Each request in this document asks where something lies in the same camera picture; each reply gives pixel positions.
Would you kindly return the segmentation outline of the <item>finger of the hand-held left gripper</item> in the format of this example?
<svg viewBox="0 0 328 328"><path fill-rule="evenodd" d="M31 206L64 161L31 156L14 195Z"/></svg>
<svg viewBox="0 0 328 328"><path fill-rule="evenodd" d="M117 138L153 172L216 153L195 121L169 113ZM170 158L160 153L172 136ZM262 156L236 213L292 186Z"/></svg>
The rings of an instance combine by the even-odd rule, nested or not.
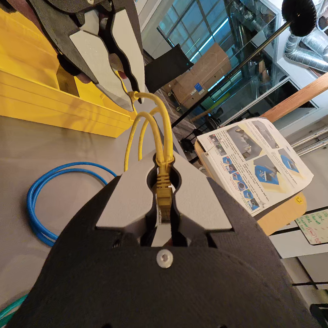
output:
<svg viewBox="0 0 328 328"><path fill-rule="evenodd" d="M94 74L96 87L116 105L133 112L132 101L110 65L109 53L101 38L80 30L71 35L70 39Z"/></svg>
<svg viewBox="0 0 328 328"><path fill-rule="evenodd" d="M111 36L118 48L119 57L124 72L130 80L133 91L145 92L145 69L143 55L134 35L128 14L125 9L118 11L111 25ZM110 66L110 99L116 104L131 104L128 93L122 86L122 81Z"/></svg>

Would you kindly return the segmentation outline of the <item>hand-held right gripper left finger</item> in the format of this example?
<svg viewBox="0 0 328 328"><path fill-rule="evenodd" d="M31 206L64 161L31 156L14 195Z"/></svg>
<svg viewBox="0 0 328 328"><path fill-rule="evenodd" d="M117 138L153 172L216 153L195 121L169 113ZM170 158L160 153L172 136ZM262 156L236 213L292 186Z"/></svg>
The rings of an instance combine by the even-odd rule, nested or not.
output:
<svg viewBox="0 0 328 328"><path fill-rule="evenodd" d="M157 168L155 153L149 153L120 176L96 230L131 233L142 246L152 245L158 218L153 189Z"/></svg>

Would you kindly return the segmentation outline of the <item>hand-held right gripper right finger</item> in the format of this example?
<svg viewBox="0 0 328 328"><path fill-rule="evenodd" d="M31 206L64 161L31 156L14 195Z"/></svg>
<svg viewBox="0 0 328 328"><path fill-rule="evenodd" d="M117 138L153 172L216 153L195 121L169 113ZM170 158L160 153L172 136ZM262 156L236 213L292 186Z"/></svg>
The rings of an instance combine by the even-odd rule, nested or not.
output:
<svg viewBox="0 0 328 328"><path fill-rule="evenodd" d="M210 182L186 159L174 153L170 181L174 187L170 226L174 246L187 246L199 235L232 231L230 223Z"/></svg>

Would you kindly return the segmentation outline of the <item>yellow plastic bin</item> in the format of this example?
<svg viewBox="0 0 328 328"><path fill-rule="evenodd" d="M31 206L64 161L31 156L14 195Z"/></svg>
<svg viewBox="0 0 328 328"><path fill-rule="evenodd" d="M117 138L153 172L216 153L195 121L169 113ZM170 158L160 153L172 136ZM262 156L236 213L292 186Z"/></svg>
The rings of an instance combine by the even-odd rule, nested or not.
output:
<svg viewBox="0 0 328 328"><path fill-rule="evenodd" d="M137 111L120 108L92 83L62 71L45 36L19 12L0 13L0 111L5 117L118 137Z"/></svg>

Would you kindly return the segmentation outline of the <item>black office chair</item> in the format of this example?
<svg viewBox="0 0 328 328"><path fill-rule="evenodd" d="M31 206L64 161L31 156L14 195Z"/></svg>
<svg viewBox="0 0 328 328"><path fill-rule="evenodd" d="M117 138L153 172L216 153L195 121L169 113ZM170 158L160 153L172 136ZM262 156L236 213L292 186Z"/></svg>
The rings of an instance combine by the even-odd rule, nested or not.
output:
<svg viewBox="0 0 328 328"><path fill-rule="evenodd" d="M206 114L204 123L200 127L193 129L189 135L179 141L182 150L185 153L192 153L195 150L192 140L206 132L211 132L215 129L218 129L221 123L219 117L222 114L222 107L219 107L215 113Z"/></svg>
<svg viewBox="0 0 328 328"><path fill-rule="evenodd" d="M183 52L180 44L145 65L145 85L150 93L184 74L193 67L193 63Z"/></svg>

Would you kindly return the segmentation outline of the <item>large grid window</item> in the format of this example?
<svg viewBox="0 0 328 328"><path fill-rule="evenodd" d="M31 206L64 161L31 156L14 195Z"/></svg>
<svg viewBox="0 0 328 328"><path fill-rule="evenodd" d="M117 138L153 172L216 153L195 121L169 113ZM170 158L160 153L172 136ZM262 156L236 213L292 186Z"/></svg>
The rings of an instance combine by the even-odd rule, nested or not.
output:
<svg viewBox="0 0 328 328"><path fill-rule="evenodd" d="M157 30L171 47L179 44L193 63L215 43L231 58L235 46L227 4L223 0L176 0Z"/></svg>

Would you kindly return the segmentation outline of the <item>laminated instruction sheet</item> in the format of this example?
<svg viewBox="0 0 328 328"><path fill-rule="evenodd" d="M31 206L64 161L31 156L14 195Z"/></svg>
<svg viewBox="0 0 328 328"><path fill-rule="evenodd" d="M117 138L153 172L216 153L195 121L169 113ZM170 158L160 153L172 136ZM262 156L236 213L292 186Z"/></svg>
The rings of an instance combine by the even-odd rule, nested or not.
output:
<svg viewBox="0 0 328 328"><path fill-rule="evenodd" d="M197 137L209 171L253 217L297 195L314 174L280 131L263 117Z"/></svg>

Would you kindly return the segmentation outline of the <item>cardboard box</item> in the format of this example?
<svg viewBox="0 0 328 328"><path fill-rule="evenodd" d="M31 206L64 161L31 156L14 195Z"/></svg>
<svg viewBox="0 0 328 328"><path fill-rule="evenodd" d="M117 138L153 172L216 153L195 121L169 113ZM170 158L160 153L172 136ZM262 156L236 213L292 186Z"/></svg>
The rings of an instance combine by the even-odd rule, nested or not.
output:
<svg viewBox="0 0 328 328"><path fill-rule="evenodd" d="M190 109L231 71L228 55L214 43L185 73L168 84L180 106Z"/></svg>

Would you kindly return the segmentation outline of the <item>instruction sheet on stand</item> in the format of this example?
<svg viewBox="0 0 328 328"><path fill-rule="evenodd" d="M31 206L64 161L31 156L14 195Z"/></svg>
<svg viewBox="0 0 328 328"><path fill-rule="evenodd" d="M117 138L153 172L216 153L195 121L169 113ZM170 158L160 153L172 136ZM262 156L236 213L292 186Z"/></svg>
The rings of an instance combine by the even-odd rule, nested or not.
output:
<svg viewBox="0 0 328 328"><path fill-rule="evenodd" d="M205 152L201 144L196 141L194 144L195 152L199 157L199 161L202 162L204 168L206 169L209 176L220 185L229 195L233 196L232 192L227 189L227 184L220 179L220 177L215 173L214 167L210 163L210 157ZM304 200L303 204L299 204L295 201L295 196L301 196ZM284 226L290 224L292 221L296 220L300 216L304 215L307 209L307 201L304 193L298 192L297 194L289 197L277 203L260 213L252 214L253 218L257 221L259 226L265 232L267 236L275 233Z"/></svg>

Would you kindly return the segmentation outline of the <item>whiteboard with green writing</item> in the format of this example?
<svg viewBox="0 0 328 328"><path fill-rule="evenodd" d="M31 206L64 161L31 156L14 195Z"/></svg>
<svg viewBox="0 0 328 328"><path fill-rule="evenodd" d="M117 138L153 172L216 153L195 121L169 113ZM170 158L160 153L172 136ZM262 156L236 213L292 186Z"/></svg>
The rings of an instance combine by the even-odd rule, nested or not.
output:
<svg viewBox="0 0 328 328"><path fill-rule="evenodd" d="M328 210L315 211L295 220L310 245L328 243Z"/></svg>

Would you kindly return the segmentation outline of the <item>wooden column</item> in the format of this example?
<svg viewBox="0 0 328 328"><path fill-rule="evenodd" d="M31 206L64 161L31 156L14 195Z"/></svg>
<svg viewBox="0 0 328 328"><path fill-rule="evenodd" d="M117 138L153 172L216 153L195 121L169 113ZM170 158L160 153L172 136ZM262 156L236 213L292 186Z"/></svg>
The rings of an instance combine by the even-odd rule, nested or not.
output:
<svg viewBox="0 0 328 328"><path fill-rule="evenodd" d="M328 73L326 72L324 75L283 100L260 117L266 118L273 123L325 92L327 89Z"/></svg>

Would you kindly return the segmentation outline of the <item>black pole stand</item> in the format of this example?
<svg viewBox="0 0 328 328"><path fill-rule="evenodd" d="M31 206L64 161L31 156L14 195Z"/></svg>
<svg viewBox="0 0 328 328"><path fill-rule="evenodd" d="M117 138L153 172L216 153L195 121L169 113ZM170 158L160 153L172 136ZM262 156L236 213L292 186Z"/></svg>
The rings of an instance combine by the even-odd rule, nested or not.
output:
<svg viewBox="0 0 328 328"><path fill-rule="evenodd" d="M244 110L278 83L277 76L281 70L274 63L274 55L269 54L269 48L275 51L278 36L285 30L296 32L296 36L305 36L306 32L309 34L314 29L317 14L312 1L283 1L284 24L277 30L277 18L270 18L263 26L256 20L268 16L260 13L260 8L268 7L262 6L260 1L252 1L254 5L250 9L246 3L250 1L231 1L228 6L229 25L236 41L231 61L237 60L238 65L210 85L207 94L183 113L182 118L172 124L173 128L187 118L198 123L206 117L218 116L220 108L220 122Z"/></svg>

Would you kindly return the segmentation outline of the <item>silver ventilation duct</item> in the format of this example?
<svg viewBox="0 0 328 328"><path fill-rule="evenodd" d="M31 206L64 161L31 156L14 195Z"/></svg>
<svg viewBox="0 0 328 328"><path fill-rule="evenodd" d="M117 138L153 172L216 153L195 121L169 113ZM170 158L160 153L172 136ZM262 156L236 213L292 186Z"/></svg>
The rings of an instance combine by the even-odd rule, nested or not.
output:
<svg viewBox="0 0 328 328"><path fill-rule="evenodd" d="M328 37L317 27L304 37L290 34L284 49L285 57L295 63L328 72Z"/></svg>

